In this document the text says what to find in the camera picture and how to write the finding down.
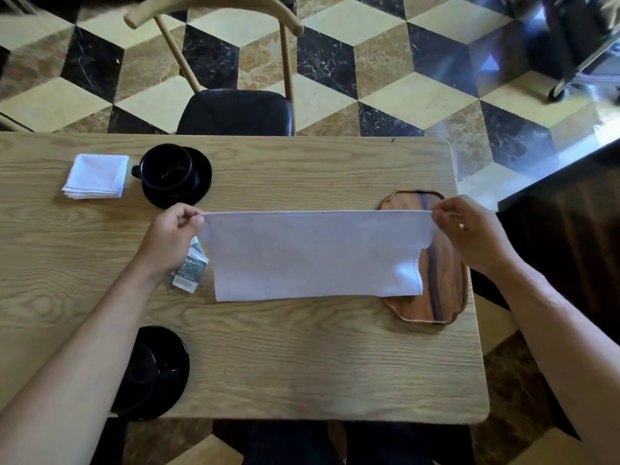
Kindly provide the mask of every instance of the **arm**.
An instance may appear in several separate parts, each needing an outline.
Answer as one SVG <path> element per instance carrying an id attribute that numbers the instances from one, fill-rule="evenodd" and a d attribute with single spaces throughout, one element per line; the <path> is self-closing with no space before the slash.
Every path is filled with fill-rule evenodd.
<path id="1" fill-rule="evenodd" d="M 85 464 L 125 373 L 144 306 L 180 266 L 203 218 L 176 204 L 153 220 L 134 258 L 81 326 L 0 414 L 1 464 Z"/>
<path id="2" fill-rule="evenodd" d="M 601 464 L 616 464 L 620 346 L 516 254 L 494 213 L 459 196 L 439 203 L 433 220 L 464 262 L 500 289 L 538 367 L 592 456 Z"/>

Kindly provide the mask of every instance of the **forearm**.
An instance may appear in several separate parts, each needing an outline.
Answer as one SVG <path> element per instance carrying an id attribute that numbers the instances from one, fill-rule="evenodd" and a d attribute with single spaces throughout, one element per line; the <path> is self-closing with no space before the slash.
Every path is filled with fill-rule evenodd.
<path id="1" fill-rule="evenodd" d="M 536 362 L 573 426 L 600 463 L 620 456 L 620 346 L 518 263 L 492 276 Z"/>
<path id="2" fill-rule="evenodd" d="M 156 287 L 129 265 L 0 415 L 0 463 L 88 463 Z"/>

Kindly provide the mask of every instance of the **person's leg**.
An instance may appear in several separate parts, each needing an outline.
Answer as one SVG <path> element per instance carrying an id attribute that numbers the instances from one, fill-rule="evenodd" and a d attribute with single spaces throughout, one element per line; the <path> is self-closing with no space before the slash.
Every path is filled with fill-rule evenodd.
<path id="1" fill-rule="evenodd" d="M 243 465 L 342 465 L 323 421 L 257 421 Z"/>
<path id="2" fill-rule="evenodd" d="M 346 465 L 433 465 L 415 425 L 396 422 L 342 422 Z"/>

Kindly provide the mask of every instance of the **white napkin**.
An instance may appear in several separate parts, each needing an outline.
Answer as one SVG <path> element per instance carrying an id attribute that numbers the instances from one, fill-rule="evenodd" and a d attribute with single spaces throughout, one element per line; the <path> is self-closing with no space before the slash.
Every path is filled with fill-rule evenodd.
<path id="1" fill-rule="evenodd" d="M 214 212 L 200 239 L 217 301 L 418 295 L 430 211 Z"/>
<path id="2" fill-rule="evenodd" d="M 127 174 L 126 155 L 76 156 L 63 191 L 72 199 L 118 198 Z"/>

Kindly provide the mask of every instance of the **marble floor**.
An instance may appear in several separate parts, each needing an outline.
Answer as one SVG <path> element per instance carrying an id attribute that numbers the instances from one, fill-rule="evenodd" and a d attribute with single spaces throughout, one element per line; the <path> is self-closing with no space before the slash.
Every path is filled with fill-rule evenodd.
<path id="1" fill-rule="evenodd" d="M 491 209 L 620 136 L 613 88 L 547 103 L 556 80 L 528 48 L 528 22 L 544 23 L 530 2 L 283 1 L 305 25 L 290 39 L 301 136 L 446 139 L 459 191 Z M 175 133 L 191 90 L 154 22 L 132 31 L 122 6 L 43 8 L 0 14 L 0 115 L 35 132 Z M 283 92 L 273 19 L 190 9 L 164 21 L 206 88 Z M 586 463 L 512 314 L 476 305 L 492 414 L 429 428 L 435 461 Z M 167 463 L 211 432 L 206 418 L 132 425 L 125 462 Z"/>

